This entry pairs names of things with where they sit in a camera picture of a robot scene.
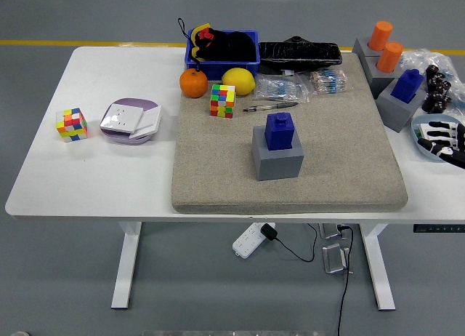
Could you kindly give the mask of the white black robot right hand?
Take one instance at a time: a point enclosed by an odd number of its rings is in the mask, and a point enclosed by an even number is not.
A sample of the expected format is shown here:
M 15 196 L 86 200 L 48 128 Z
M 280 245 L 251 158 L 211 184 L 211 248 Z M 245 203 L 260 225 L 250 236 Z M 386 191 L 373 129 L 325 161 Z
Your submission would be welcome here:
M 430 121 L 419 125 L 417 143 L 437 158 L 464 168 L 464 125 L 452 121 Z

